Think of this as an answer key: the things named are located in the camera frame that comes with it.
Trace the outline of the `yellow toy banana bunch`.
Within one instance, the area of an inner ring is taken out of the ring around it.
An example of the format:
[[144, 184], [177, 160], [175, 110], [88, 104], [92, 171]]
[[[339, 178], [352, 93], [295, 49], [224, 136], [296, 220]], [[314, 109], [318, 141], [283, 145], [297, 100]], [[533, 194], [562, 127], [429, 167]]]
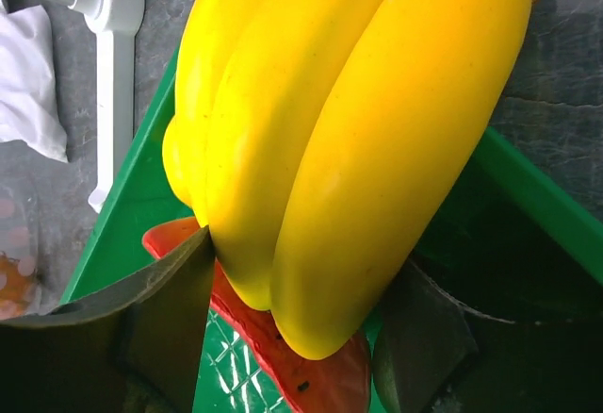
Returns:
[[484, 133], [535, 0], [195, 0], [162, 161], [243, 303], [321, 360]]

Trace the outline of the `clear zip top bag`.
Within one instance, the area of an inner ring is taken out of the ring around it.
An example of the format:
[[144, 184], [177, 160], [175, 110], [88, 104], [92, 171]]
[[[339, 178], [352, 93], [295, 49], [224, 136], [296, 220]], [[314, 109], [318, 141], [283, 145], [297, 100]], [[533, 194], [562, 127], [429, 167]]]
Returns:
[[41, 310], [37, 201], [1, 184], [1, 320]]

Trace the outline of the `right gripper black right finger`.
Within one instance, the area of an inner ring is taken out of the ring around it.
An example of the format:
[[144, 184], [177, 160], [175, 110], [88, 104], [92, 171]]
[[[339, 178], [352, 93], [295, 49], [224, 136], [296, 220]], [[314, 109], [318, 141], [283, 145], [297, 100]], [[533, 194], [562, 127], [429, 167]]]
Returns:
[[373, 383], [387, 412], [599, 412], [602, 291], [492, 315], [414, 260], [382, 301]]

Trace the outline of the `toy watermelon slice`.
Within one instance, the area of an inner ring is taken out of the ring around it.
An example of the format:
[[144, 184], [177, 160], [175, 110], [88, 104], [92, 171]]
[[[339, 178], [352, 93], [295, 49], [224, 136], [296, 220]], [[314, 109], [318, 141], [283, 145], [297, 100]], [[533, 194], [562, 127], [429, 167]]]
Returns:
[[364, 332], [325, 359], [302, 358], [272, 316], [247, 307], [215, 268], [194, 411], [367, 412], [370, 402]]

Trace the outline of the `toy pineapple orange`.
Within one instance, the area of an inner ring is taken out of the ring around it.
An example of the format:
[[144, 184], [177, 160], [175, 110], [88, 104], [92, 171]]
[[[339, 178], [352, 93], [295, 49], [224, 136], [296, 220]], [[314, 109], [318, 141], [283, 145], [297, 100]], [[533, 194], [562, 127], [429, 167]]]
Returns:
[[1, 320], [29, 312], [37, 302], [37, 260], [29, 250], [1, 252]]

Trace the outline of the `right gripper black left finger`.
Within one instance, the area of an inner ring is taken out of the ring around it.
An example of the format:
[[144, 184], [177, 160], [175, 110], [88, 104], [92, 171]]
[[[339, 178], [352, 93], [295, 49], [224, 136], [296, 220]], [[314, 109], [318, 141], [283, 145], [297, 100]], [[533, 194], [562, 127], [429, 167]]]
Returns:
[[170, 412], [191, 411], [211, 288], [202, 228], [108, 287], [3, 321], [2, 411], [122, 412], [130, 385]]

